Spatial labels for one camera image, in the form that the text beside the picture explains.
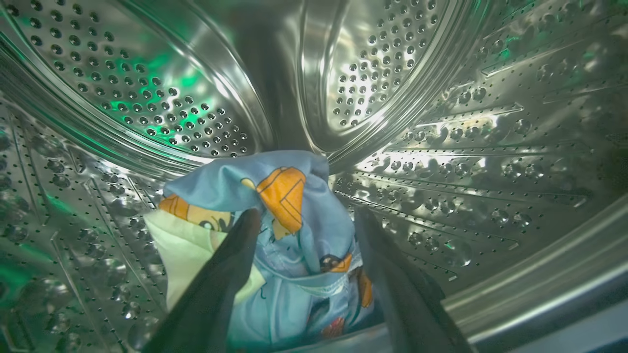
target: orange cartoon figure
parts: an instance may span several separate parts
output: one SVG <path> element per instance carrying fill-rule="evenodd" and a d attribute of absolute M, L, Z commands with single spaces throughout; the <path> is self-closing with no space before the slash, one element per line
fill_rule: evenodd
<path fill-rule="evenodd" d="M 344 259 L 340 259 L 337 256 L 327 254 L 320 258 L 320 271 L 321 272 L 348 272 L 351 266 L 351 260 L 353 255 L 348 253 Z"/>
<path fill-rule="evenodd" d="M 364 268 L 357 269 L 357 287 L 360 293 L 362 308 L 368 308 L 373 302 L 373 284 L 364 273 Z"/>
<path fill-rule="evenodd" d="M 275 219 L 273 231 L 276 241 L 298 232 L 303 225 L 301 206 L 305 174 L 293 167 L 281 167 L 273 172 L 259 185 L 255 186 L 251 179 L 242 179 L 242 184 L 255 190 L 264 205 Z"/>
<path fill-rule="evenodd" d="M 175 194 L 162 200 L 159 203 L 159 208 L 167 213 L 212 231 L 229 232 L 229 229 L 231 229 L 233 225 L 231 212 L 207 210 L 190 205 Z"/>

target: blue fabric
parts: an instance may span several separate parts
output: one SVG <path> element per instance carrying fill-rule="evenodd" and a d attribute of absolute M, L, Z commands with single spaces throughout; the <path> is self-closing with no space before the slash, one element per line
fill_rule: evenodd
<path fill-rule="evenodd" d="M 246 187 L 242 180 L 263 185 L 273 172 L 291 167 L 305 176 L 302 224 L 294 235 L 277 240 L 275 216 L 259 189 Z M 336 326 L 347 333 L 376 307 L 361 305 L 359 281 L 351 271 L 332 272 L 321 266 L 325 257 L 345 259 L 348 254 L 352 256 L 351 269 L 361 264 L 353 223 L 329 189 L 327 178 L 324 157 L 305 151 L 275 151 L 215 160 L 166 184 L 166 197 L 174 193 L 198 207 L 234 212 L 235 218 L 253 207 L 263 213 L 254 263 L 266 284 L 234 307 L 229 325 L 233 347 L 294 347 L 320 340 L 324 330 L 329 334 Z"/>

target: stainless steel drum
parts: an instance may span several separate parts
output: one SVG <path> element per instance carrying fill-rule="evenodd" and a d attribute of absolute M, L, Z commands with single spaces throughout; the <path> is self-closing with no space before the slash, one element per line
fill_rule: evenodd
<path fill-rule="evenodd" d="M 142 214 L 271 149 L 326 155 L 473 343 L 628 267 L 625 1 L 2 4 L 10 351 L 140 349 L 167 275 Z"/>

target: pale yellow cloth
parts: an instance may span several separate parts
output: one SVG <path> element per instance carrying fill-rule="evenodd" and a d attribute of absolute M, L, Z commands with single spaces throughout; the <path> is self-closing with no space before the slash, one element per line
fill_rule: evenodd
<path fill-rule="evenodd" d="M 168 273 L 166 306 L 171 310 L 227 234 L 211 231 L 160 209 L 145 215 L 144 220 Z M 249 280 L 235 295 L 234 305 L 255 294 L 265 283 L 253 264 Z"/>

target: clothing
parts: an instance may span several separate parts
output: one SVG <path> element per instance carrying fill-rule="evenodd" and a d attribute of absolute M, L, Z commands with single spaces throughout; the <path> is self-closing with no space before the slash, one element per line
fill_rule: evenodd
<path fill-rule="evenodd" d="M 284 349 L 368 323 L 376 308 L 371 282 L 361 271 L 353 223 L 327 178 L 324 157 L 275 151 L 215 160 L 167 183 L 160 210 L 146 223 L 168 273 L 168 308 L 240 214 L 255 207 L 261 228 L 251 276 L 236 295 L 230 345 Z"/>

